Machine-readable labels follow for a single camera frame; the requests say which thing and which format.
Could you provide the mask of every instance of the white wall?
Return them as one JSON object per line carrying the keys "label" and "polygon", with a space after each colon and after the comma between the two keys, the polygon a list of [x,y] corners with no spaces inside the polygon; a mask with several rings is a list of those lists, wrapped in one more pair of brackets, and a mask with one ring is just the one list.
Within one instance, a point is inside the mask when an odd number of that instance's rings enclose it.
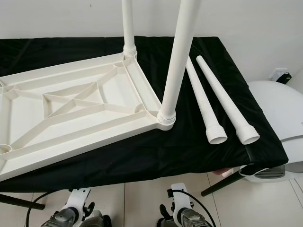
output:
{"label": "white wall", "polygon": [[303,70],[295,75],[288,83],[288,86],[296,89],[303,94]]}
{"label": "white wall", "polygon": [[[195,36],[218,36],[247,81],[303,68],[302,0],[202,0]],[[136,35],[173,36],[179,0],[134,0]],[[122,36],[120,0],[1,0],[0,38]]]}

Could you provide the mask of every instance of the black table leg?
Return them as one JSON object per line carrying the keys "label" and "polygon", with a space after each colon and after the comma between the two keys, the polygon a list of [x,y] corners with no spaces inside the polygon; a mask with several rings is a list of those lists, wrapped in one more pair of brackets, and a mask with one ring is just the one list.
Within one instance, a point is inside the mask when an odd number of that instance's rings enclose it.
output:
{"label": "black table leg", "polygon": [[207,196],[221,188],[224,188],[225,186],[228,186],[242,178],[244,178],[245,176],[242,176],[239,172],[236,172],[226,178],[224,178],[223,180],[219,181],[218,183],[214,184],[213,186],[205,189],[203,192],[201,192],[202,196]]}
{"label": "black table leg", "polygon": [[[16,206],[20,206],[20,207],[27,207],[27,208],[29,208],[29,206],[31,206],[33,204],[33,202],[31,202],[31,201],[17,199],[14,197],[10,197],[7,195],[1,195],[1,194],[0,194],[0,202],[11,204],[11,205],[16,205]],[[37,210],[43,210],[45,208],[45,205],[40,204],[40,203],[34,203],[32,208],[37,209]]]}

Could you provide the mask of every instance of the robotic arm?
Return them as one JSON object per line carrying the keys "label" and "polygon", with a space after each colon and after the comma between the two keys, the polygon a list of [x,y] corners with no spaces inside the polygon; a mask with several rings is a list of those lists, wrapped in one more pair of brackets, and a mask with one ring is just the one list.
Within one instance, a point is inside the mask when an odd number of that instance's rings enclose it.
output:
{"label": "robotic arm", "polygon": [[100,211],[93,213],[95,203],[85,207],[90,188],[74,189],[61,211],[55,212],[42,227],[72,227],[81,223],[80,227],[111,227],[110,217],[103,216]]}
{"label": "robotic arm", "polygon": [[174,199],[171,207],[173,216],[168,214],[164,205],[160,205],[160,212],[164,218],[159,220],[157,227],[212,227],[201,214],[192,209],[194,205],[190,202],[189,196],[175,190],[187,192],[183,183],[173,184],[171,189],[167,190],[169,197]]}
{"label": "robotic arm", "polygon": [[[172,203],[173,215],[169,215],[164,205],[160,205],[160,212],[164,218],[158,221],[157,227],[216,227],[214,220],[207,209],[187,193],[183,183],[176,183],[167,190],[169,197],[174,199]],[[85,207],[85,202],[90,193],[90,188],[74,189],[61,211],[56,211],[42,227],[111,227],[110,217],[102,215],[100,211],[93,211],[95,203]],[[211,226],[205,218],[195,212],[192,208],[194,204],[189,197],[195,199],[210,216],[214,226]]]}

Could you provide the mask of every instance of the black fabric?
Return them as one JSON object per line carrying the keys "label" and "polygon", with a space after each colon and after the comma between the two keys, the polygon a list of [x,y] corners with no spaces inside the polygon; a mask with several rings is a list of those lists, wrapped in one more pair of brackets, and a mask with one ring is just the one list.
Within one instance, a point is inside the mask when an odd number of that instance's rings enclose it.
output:
{"label": "black fabric", "polygon": [[[10,65],[10,52],[2,51],[7,48],[7,42],[12,41],[0,41],[0,61]],[[135,44],[138,62],[162,101],[173,38],[136,37]],[[121,37],[33,39],[22,56],[15,53],[18,61],[10,67],[9,73],[119,53],[122,49]],[[204,57],[247,121],[256,128],[260,134],[257,142],[246,146],[240,143],[233,125],[196,63],[198,55]],[[177,120],[170,131],[148,131],[8,179],[0,182],[0,191],[45,192],[203,173],[241,165],[266,168],[286,163],[288,159],[282,144],[219,38],[194,38],[190,57],[218,121],[228,135],[226,142],[220,145],[208,143],[203,119],[185,73],[176,108]],[[4,66],[1,66],[1,71],[4,75]]]}

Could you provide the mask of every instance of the black cable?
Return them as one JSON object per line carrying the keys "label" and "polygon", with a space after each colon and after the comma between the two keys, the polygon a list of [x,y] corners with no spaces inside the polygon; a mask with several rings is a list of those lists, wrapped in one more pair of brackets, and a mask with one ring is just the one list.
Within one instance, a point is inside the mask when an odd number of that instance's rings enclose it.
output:
{"label": "black cable", "polygon": [[40,195],[37,199],[35,199],[33,201],[33,203],[29,206],[28,210],[27,210],[27,218],[26,218],[26,227],[29,227],[29,214],[30,214],[30,211],[32,210],[32,207],[33,205],[41,198],[51,194],[51,193],[54,193],[54,192],[57,192],[58,190],[55,190],[55,191],[50,191],[50,192],[47,192],[47,193],[44,193],[43,195]]}
{"label": "black cable", "polygon": [[194,201],[196,201],[206,211],[207,215],[209,216],[210,220],[212,221],[213,226],[216,227],[216,224],[214,223],[213,217],[210,215],[209,211],[206,209],[206,207],[198,199],[196,199],[191,194],[189,194],[189,193],[187,193],[185,191],[182,191],[182,190],[171,190],[171,192],[180,192],[180,193],[183,193],[183,194],[189,196],[190,198],[192,198]]}

